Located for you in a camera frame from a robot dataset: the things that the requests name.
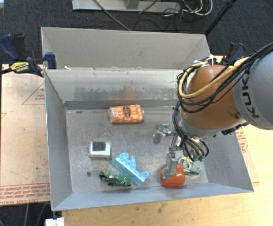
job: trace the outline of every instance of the orange package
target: orange package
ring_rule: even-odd
[[[111,106],[108,110],[111,123],[138,123],[143,120],[140,105]]]

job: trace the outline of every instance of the yellow cable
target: yellow cable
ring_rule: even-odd
[[[212,82],[208,83],[206,86],[202,87],[201,89],[197,90],[196,92],[192,93],[192,94],[184,94],[182,91],[182,84],[185,81],[185,78],[187,77],[189,71],[192,69],[192,67],[199,67],[202,64],[198,63],[198,64],[194,64],[192,65],[189,69],[187,69],[187,71],[183,74],[182,79],[180,80],[179,86],[178,86],[178,92],[179,95],[182,98],[193,98],[196,97],[198,95],[200,95],[201,93],[203,93],[204,91],[206,91],[208,88],[210,88],[211,86],[213,86],[214,84],[216,84],[218,81],[220,81],[221,79],[223,79],[224,77],[226,77],[227,75],[229,75],[230,73],[232,73],[234,70],[236,70],[246,59],[248,59],[248,57],[239,59],[234,66],[229,66],[229,70],[227,72],[224,72],[223,74],[221,74],[217,79],[213,80]]]

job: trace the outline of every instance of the black pole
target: black pole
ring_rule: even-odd
[[[228,0],[225,4],[225,6],[222,8],[220,13],[217,15],[215,20],[211,23],[209,28],[206,30],[205,35],[208,36],[208,34],[213,30],[213,28],[217,25],[217,23],[220,21],[220,19],[225,15],[225,13],[234,5],[236,0]]]

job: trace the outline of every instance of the red object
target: red object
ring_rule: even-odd
[[[159,172],[160,179],[163,183],[163,186],[165,187],[170,187],[170,186],[181,186],[185,183],[185,174],[183,172],[183,168],[181,164],[177,164],[177,169],[176,169],[176,175],[171,176],[170,178],[164,178],[162,173],[166,170],[166,168],[162,169]]]

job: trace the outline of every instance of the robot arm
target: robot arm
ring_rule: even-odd
[[[192,161],[203,161],[209,149],[204,140],[221,131],[229,134],[240,126],[273,130],[273,42],[259,51],[226,63],[210,56],[196,61],[177,77],[178,102],[174,107],[174,131],[179,147]],[[167,169],[161,179],[176,177],[178,160],[172,142]]]

